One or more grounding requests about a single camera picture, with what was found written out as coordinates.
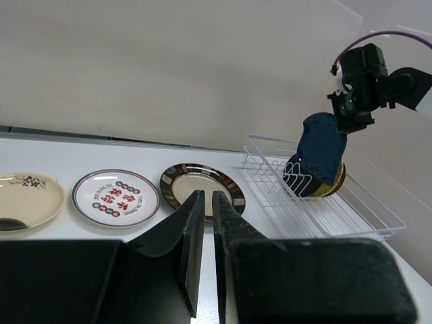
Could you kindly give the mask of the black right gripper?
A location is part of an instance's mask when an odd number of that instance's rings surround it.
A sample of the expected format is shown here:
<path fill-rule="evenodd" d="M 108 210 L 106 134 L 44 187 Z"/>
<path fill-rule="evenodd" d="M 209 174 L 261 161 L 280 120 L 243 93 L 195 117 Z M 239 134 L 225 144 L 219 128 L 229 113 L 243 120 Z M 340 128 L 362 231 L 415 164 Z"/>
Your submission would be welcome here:
<path fill-rule="evenodd" d="M 337 130 L 342 134 L 361 131 L 375 123 L 371 112 L 385 106 L 376 85 L 388 77 L 382 50 L 369 43 L 341 55 L 342 89 L 329 94 Z"/>

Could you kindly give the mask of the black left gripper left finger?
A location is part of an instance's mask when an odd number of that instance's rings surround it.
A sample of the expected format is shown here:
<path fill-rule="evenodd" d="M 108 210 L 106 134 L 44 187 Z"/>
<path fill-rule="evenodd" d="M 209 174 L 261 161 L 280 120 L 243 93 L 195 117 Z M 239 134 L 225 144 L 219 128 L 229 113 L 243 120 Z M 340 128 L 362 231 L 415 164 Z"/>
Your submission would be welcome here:
<path fill-rule="evenodd" d="M 101 318 L 195 318 L 205 229 L 205 194 L 122 244 L 111 264 Z"/>

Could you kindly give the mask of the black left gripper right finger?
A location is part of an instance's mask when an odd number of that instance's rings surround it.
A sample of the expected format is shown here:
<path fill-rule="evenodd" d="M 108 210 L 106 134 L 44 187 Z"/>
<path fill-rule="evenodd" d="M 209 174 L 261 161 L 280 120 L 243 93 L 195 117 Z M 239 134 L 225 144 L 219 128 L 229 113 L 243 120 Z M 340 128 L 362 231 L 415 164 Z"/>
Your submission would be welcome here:
<path fill-rule="evenodd" d="M 284 242 L 262 235 L 221 191 L 212 208 L 220 323 L 286 323 Z"/>

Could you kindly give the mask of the black rimmed beige plate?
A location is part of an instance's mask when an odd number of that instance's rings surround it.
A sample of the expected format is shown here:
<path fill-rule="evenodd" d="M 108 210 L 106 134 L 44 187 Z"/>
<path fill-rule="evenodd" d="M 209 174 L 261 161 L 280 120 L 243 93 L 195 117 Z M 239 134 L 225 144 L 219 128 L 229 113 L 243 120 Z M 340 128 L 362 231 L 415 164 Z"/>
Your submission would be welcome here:
<path fill-rule="evenodd" d="M 165 201 L 175 209 L 178 209 L 194 191 L 204 191 L 207 222 L 213 220 L 214 191 L 222 191 L 239 215 L 242 215 L 246 209 L 246 197 L 239 185 L 227 174 L 207 165 L 196 163 L 173 165 L 162 173 L 159 188 Z"/>

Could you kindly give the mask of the woven bamboo pattern plate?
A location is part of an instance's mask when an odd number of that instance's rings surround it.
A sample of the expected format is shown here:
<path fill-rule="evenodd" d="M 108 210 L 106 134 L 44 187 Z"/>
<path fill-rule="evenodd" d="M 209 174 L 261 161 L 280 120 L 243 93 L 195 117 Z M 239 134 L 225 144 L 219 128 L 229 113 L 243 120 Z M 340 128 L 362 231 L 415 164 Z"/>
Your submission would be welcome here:
<path fill-rule="evenodd" d="M 299 197 L 311 196 L 322 184 L 301 166 L 297 154 L 292 155 L 286 163 L 282 178 L 294 194 Z"/>

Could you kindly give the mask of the blue leaf shaped dish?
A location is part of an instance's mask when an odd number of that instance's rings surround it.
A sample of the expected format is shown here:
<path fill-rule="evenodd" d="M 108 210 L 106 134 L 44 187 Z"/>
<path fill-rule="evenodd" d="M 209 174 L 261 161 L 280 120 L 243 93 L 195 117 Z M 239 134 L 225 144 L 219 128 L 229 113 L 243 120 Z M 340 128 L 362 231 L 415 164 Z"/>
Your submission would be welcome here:
<path fill-rule="evenodd" d="M 335 116 L 320 112 L 303 121 L 303 133 L 297 146 L 301 166 L 320 182 L 331 186 L 335 182 L 347 135 L 338 132 Z"/>

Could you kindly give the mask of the white plate with red characters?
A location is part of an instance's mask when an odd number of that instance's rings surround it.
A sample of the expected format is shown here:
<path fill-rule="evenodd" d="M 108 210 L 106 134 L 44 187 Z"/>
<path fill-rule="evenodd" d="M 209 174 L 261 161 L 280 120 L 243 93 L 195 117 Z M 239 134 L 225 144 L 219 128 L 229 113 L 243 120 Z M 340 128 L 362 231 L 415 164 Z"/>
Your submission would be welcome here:
<path fill-rule="evenodd" d="M 102 169 L 79 179 L 72 203 L 87 220 L 114 228 L 133 227 L 159 209 L 156 187 L 144 176 L 123 169 Z"/>

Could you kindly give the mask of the dark brown yellow plate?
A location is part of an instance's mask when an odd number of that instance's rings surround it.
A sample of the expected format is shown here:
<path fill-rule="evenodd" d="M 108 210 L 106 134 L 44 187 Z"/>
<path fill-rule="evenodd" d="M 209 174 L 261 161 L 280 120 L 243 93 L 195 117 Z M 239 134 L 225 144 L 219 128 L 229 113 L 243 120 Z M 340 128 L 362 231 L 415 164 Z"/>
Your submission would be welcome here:
<path fill-rule="evenodd" d="M 321 184 L 321 186 L 315 192 L 315 194 L 318 197 L 331 196 L 332 194 L 336 193 L 340 189 L 340 187 L 344 183 L 345 178 L 346 178 L 346 167 L 344 162 L 342 161 L 340 163 L 340 167 L 338 169 L 334 183 L 331 186 L 327 184 Z"/>

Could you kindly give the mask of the cream plate with black brushstroke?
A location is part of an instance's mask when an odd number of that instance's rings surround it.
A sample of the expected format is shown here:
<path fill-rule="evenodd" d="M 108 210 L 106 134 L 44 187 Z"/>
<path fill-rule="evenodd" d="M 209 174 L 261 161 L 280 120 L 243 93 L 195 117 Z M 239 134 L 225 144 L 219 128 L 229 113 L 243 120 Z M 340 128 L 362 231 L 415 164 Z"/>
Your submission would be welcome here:
<path fill-rule="evenodd" d="M 1 232 L 30 230 L 58 215 L 65 192 L 58 181 L 37 173 L 1 176 Z"/>

